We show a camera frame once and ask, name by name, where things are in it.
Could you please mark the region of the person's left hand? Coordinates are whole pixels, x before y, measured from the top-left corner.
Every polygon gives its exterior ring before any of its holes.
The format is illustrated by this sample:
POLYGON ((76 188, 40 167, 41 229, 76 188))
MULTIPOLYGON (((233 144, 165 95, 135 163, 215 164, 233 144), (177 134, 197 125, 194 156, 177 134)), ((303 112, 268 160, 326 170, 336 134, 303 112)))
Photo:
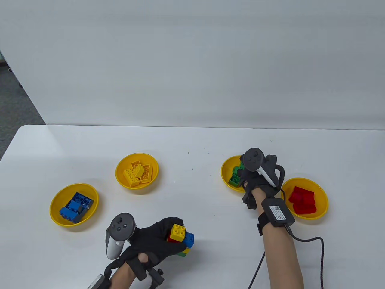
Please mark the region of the person's left hand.
POLYGON ((147 270, 187 249, 183 242, 167 241, 174 224, 184 226, 182 219, 167 217, 133 234, 130 246, 117 261, 118 268, 110 278, 110 289, 130 288, 136 278, 142 281, 147 277, 147 270))

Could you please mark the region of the person's right hand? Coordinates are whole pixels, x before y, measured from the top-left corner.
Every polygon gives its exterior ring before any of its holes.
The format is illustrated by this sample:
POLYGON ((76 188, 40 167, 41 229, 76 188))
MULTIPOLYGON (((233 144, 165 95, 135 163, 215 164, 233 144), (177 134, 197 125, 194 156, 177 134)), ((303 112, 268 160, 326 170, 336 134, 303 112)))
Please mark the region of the person's right hand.
POLYGON ((260 188, 264 191, 267 198, 275 198, 275 195, 282 188, 285 177, 285 170, 281 165, 277 164, 276 155, 268 155, 259 161, 258 159, 260 158, 252 157, 251 160, 247 160, 246 154, 240 156, 240 160, 245 167, 240 173, 240 186, 245 190, 242 201, 249 209, 257 208, 252 190, 260 188), (249 170, 253 160, 256 160, 257 165, 261 165, 259 169, 262 169, 263 172, 259 173, 257 170, 254 172, 249 170))

